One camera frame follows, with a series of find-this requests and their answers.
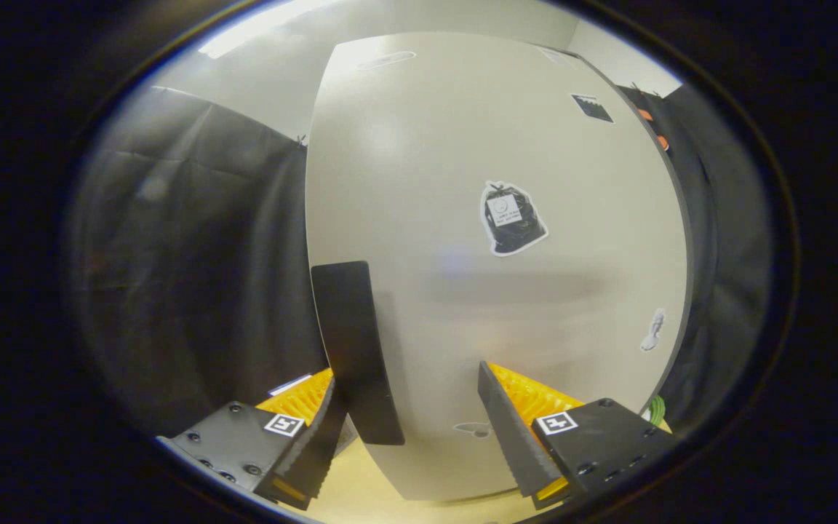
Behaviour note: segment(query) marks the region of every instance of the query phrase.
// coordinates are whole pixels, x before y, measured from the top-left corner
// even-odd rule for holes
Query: small white sticker
[[[542,426],[542,431],[545,434],[556,434],[556,432],[568,431],[578,427],[578,422],[573,421],[567,411],[539,417],[535,420],[538,421],[538,425]]]
[[[493,223],[498,226],[505,226],[507,223],[522,220],[522,215],[519,214],[519,206],[516,205],[516,198],[512,195],[489,199],[487,200],[487,207],[490,209]]]
[[[359,63],[358,69],[363,71],[365,69],[374,69],[375,67],[380,66],[389,66],[389,64],[409,60],[411,57],[415,56],[416,54],[412,51],[399,51],[398,53],[393,53],[392,55],[377,57],[377,59],[369,60],[369,62]]]
[[[275,432],[276,434],[292,437],[305,425],[306,421],[302,418],[290,417],[290,415],[277,415],[276,417],[271,418],[271,420],[267,422],[263,428],[267,431]]]
[[[652,317],[652,324],[649,324],[649,334],[642,339],[642,344],[639,345],[642,351],[651,352],[658,345],[659,334],[661,334],[663,325],[665,325],[665,309],[658,308],[655,310],[655,316]]]
[[[487,181],[480,196],[480,221],[497,256],[515,255],[548,236],[529,193],[506,182]]]
[[[549,60],[551,60],[551,62],[564,63],[563,57],[558,53],[555,53],[555,51],[545,49],[545,47],[539,47],[538,50],[542,51],[542,54],[544,54]]]

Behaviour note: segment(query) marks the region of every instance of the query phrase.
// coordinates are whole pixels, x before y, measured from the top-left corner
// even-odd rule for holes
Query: black fabric backdrop
[[[306,150],[176,90],[97,140],[72,230],[93,364],[153,434],[326,368],[306,258]]]
[[[772,224],[758,166],[691,86],[664,99],[620,87],[669,142],[694,241],[685,339],[659,394],[676,434],[702,424],[755,350],[772,289]]]

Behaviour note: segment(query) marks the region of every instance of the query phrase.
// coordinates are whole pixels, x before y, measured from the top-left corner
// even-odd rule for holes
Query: black metal bracket
[[[570,499],[599,497],[636,477],[677,444],[673,435],[604,398],[532,421],[570,485]]]
[[[333,379],[312,425],[302,418],[229,402],[165,447],[189,455],[198,468],[270,501],[305,510],[328,475],[346,409]]]

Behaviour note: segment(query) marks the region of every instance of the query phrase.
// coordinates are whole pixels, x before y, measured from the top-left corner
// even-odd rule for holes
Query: white panel
[[[185,51],[149,82],[219,103],[295,138],[309,133],[319,80],[336,44],[408,31],[458,31],[564,49],[578,22],[565,10],[533,0],[303,4],[309,10],[265,17],[258,36],[218,59]]]
[[[682,81],[651,57],[587,20],[580,20],[567,49],[584,57],[618,86],[635,82],[641,90],[663,97],[681,87]]]
[[[415,57],[358,65],[402,51]],[[585,115],[595,96],[615,123]],[[486,181],[526,190],[548,238],[490,252]],[[312,265],[367,260],[406,445],[369,445],[407,499],[514,485],[486,421],[489,360],[582,401],[639,411],[671,364],[685,315],[687,245],[669,164],[633,108],[573,57],[456,33],[336,47],[306,173]],[[643,352],[655,312],[658,347]]]

